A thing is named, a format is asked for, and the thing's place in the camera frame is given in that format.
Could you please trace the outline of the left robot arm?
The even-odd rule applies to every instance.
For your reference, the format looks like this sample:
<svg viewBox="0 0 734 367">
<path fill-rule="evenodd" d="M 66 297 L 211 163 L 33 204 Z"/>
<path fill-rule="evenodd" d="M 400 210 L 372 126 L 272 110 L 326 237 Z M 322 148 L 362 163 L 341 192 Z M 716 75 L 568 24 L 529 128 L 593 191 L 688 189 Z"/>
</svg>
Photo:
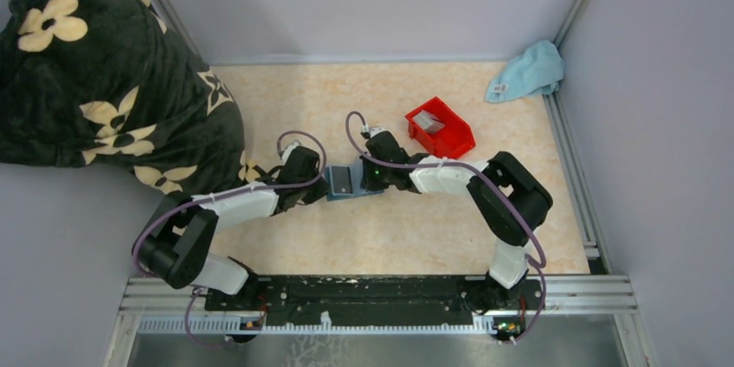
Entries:
<svg viewBox="0 0 734 367">
<path fill-rule="evenodd" d="M 324 197 L 321 156 L 298 143 L 281 154 L 281 167 L 240 188 L 208 195 L 172 192 L 158 205 L 132 249 L 135 263 L 174 289 L 202 287 L 225 293 L 240 310 L 260 297 L 255 273 L 211 252 L 215 235 L 237 225 L 282 214 L 297 203 Z"/>
</svg>

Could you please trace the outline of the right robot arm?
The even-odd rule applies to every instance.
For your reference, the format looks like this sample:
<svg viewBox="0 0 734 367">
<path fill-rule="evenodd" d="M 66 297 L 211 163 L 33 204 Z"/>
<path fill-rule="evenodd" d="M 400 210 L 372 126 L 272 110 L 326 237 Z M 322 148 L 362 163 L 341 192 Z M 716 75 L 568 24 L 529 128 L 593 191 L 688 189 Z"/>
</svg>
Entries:
<svg viewBox="0 0 734 367">
<path fill-rule="evenodd" d="M 539 245 L 534 231 L 553 205 L 548 190 L 509 152 L 465 162 L 426 153 L 409 155 L 394 135 L 381 128 L 361 133 L 362 186 L 394 187 L 416 194 L 448 194 L 471 199 L 496 238 L 487 296 L 498 308 L 511 307 L 521 296 L 528 272 L 529 244 Z"/>
</svg>

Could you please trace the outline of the teal card holder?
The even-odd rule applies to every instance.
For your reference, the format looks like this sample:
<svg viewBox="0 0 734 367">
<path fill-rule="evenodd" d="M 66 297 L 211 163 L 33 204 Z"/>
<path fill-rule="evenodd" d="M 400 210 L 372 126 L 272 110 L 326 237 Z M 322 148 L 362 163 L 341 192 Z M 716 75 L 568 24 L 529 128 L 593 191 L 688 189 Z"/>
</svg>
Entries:
<svg viewBox="0 0 734 367">
<path fill-rule="evenodd" d="M 329 185 L 328 202 L 380 195 L 384 190 L 367 190 L 362 187 L 363 161 L 357 157 L 351 164 L 330 164 L 325 169 Z"/>
</svg>

